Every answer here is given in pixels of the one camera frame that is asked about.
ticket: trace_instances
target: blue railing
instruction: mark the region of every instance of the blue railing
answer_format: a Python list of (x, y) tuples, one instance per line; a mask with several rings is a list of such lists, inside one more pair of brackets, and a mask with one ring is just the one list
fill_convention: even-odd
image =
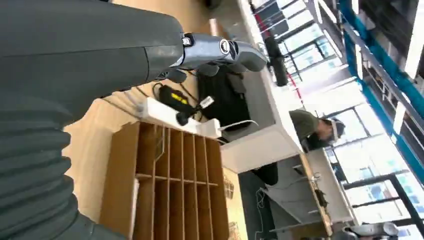
[(344, 19), (356, 31), (358, 31), (359, 37), (366, 43), (370, 52), (379, 61), (391, 79), (393, 79), (399, 90), (406, 94), (411, 102), (411, 105), (418, 112), (421, 118), (424, 118), (424, 97), (415, 88), (407, 74), (399, 69), (398, 65), (386, 53), (384, 48), (379, 45), (377, 40), (369, 33), (365, 25), (356, 16), (351, 8), (350, 0), (340, 0), (339, 8), (344, 16)]
[[(340, 1), (340, 10), (344, 16), (344, 19), (359, 33), (360, 38), (366, 43), (369, 48), (369, 51), (374, 54), (377, 60), (380, 62), (381, 66), (386, 70), (390, 75), (393, 81), (397, 84), (398, 88), (403, 91), (411, 101), (411, 105), (415, 110), (421, 115), (424, 115), (424, 98), (417, 91), (417, 89), (412, 85), (409, 79), (401, 72), (395, 62), (387, 55), (385, 50), (377, 43), (377, 41), (371, 36), (367, 31), (365, 26), (362, 24), (354, 12), (351, 9), (350, 1), (341, 0)], [(395, 142), (396, 147), (403, 155), (404, 159), (408, 163), (411, 170), (415, 173), (421, 183), (424, 183), (424, 168), (420, 160), (408, 146), (405, 139), (397, 134), (393, 129), (393, 122), (390, 117), (385, 112), (383, 106), (380, 104), (379, 100), (372, 93), (371, 89), (367, 84), (358, 77), (357, 62), (355, 55), (355, 43), (349, 37), (349, 35), (343, 31), (345, 50), (346, 50), (346, 60), (349, 65), (348, 69), (352, 76), (357, 77), (357, 81), (362, 86), (362, 93), (366, 97), (368, 103), (371, 105), (372, 109), (375, 111), (376, 115), (380, 119), (382, 125), (384, 126), (387, 134), (393, 136), (397, 139)]]

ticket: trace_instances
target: glass wall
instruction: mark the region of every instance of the glass wall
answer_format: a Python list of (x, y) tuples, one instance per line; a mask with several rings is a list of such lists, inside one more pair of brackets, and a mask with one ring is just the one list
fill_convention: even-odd
[[(277, 40), (281, 52), (286, 55), (285, 65), (293, 82), (297, 85), (325, 79), (342, 64), (334, 49), (320, 27), (311, 21), (312, 16), (305, 11), (302, 0), (277, 2), (283, 14), (288, 16), (289, 30)], [(355, 81), (305, 99), (304, 107), (317, 117), (337, 118), (346, 125), (341, 139), (325, 149), (340, 182), (351, 183), (395, 173), (416, 211), (424, 218), (421, 184), (410, 172)], [(411, 216), (390, 181), (349, 189), (346, 194), (360, 222), (405, 220), (399, 238), (422, 239), (415, 225), (407, 221)]]
[(342, 62), (302, 0), (277, 2), (289, 27), (276, 38), (281, 53), (286, 56), (285, 66), (292, 79), (289, 85), (314, 81), (317, 74), (322, 80)]
[[(341, 169), (343, 173), (337, 175), (339, 181), (352, 183), (396, 173), (416, 211), (424, 219), (423, 188), (355, 81), (316, 95), (305, 103), (305, 108), (317, 117), (337, 118), (346, 125), (341, 139), (325, 150), (334, 169)], [(346, 195), (361, 223), (399, 221), (411, 217), (402, 201), (397, 199), (398, 195), (389, 181), (349, 189)], [(399, 238), (418, 240), (422, 236), (415, 225), (406, 225), (401, 226)]]

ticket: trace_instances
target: person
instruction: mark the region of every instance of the person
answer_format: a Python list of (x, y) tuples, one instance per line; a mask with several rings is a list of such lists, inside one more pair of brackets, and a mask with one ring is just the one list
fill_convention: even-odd
[(337, 142), (345, 132), (345, 124), (337, 118), (325, 119), (297, 109), (289, 112), (300, 142), (306, 141), (309, 150), (328, 147)]
[[(290, 111), (289, 114), (297, 137), (303, 146), (306, 143), (308, 151), (330, 146), (345, 132), (345, 125), (336, 118), (319, 118), (301, 109)], [(254, 169), (252, 172), (268, 185), (275, 185), (278, 182), (276, 162)]]

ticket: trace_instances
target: white desk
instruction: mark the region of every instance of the white desk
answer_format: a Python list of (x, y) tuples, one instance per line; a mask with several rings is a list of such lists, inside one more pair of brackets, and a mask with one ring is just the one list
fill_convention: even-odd
[(316, 181), (318, 189), (325, 194), (328, 202), (327, 211), (333, 223), (354, 220), (353, 210), (345, 195), (345, 190), (337, 181), (324, 149), (316, 149), (306, 154), (307, 161), (313, 173), (319, 173)]
[[(254, 45), (263, 43), (248, 1), (238, 0), (238, 5), (250, 42)], [(250, 126), (245, 136), (241, 134), (221, 147), (224, 166), (241, 173), (302, 153), (289, 115), (290, 110), (302, 106), (295, 93), (288, 86), (277, 87), (266, 68), (260, 73), (247, 72), (243, 81), (250, 115), (253, 120), (259, 120), (260, 126), (258, 130)]]

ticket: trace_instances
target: wooden floor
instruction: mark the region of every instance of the wooden floor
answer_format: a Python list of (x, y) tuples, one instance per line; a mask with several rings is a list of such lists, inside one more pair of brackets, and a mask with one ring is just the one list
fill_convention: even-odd
[[(172, 15), (179, 20), (185, 32), (195, 32), (207, 24), (209, 19), (209, 13), (201, 0), (115, 0), (114, 3)], [(164, 82), (175, 89), (181, 89), (178, 84), (168, 80)], [(142, 86), (149, 96), (152, 96), (152, 85)], [(192, 77), (187, 78), (184, 86), (197, 96), (196, 82)], [(138, 101), (145, 98), (134, 88), (129, 93)], [(116, 92), (107, 99), (131, 113), (135, 112), (122, 92)], [(94, 221), (100, 215), (112, 134), (122, 125), (136, 120), (106, 101), (97, 99), (80, 121), (65, 128), (72, 136), (71, 144), (63, 150), (63, 154), (72, 159), (72, 167), (66, 174), (74, 179), (79, 210)]]

